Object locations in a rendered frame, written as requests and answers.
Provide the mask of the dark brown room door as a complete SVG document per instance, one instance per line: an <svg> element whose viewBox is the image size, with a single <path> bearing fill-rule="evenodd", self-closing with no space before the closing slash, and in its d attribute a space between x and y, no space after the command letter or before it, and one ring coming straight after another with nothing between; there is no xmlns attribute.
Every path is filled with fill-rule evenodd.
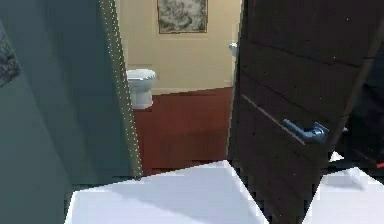
<svg viewBox="0 0 384 224"><path fill-rule="evenodd" d="M304 224L323 176L384 171L384 0L243 0L241 15L227 159L269 224Z"/></svg>

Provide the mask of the framed grey wall picture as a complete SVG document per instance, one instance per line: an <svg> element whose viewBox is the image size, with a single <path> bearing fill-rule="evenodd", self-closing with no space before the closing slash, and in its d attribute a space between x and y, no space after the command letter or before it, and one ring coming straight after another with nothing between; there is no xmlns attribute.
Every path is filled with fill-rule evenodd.
<svg viewBox="0 0 384 224"><path fill-rule="evenodd" d="M157 0L160 34L206 33L208 0Z"/></svg>

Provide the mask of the white toilet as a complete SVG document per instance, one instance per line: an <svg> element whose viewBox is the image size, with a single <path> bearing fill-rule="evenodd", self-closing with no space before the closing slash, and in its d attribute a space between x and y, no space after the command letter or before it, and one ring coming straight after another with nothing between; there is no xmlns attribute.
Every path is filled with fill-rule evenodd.
<svg viewBox="0 0 384 224"><path fill-rule="evenodd" d="M152 87L156 73L150 69L133 69L126 72L133 109L146 109L152 106Z"/></svg>

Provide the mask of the dark grey wall picture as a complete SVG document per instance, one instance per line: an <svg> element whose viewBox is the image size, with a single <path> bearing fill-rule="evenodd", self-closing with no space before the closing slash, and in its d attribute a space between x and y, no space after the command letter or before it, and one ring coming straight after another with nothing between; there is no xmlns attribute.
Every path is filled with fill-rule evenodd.
<svg viewBox="0 0 384 224"><path fill-rule="evenodd" d="M12 81L20 72L17 57L0 22L0 88Z"/></svg>

